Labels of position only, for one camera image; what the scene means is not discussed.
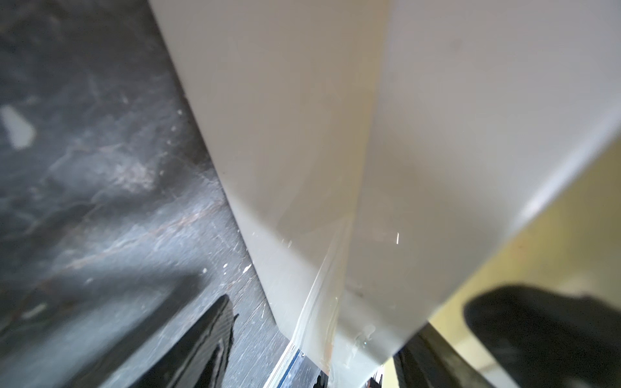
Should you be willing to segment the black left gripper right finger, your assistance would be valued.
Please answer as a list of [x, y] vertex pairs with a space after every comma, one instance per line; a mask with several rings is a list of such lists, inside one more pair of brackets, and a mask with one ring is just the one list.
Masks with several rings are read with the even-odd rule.
[[493, 387], [430, 323], [415, 333], [393, 361], [401, 387]]

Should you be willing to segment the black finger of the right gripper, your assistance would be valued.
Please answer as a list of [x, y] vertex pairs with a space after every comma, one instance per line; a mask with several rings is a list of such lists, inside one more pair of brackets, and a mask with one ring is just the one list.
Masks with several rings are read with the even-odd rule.
[[620, 312], [596, 298], [503, 286], [474, 297], [463, 316], [520, 387], [620, 385]]

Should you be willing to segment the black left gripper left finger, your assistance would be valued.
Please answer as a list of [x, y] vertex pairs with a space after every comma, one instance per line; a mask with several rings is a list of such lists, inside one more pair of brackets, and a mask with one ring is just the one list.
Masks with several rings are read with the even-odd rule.
[[234, 344], [233, 303], [221, 296], [133, 387], [220, 388]]

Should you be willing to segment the white wrap dispenser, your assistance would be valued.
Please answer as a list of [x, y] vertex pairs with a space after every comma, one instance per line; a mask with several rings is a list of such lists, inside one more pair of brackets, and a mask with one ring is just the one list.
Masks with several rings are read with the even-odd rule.
[[359, 387], [506, 284], [620, 304], [617, 1], [153, 1], [281, 332]]

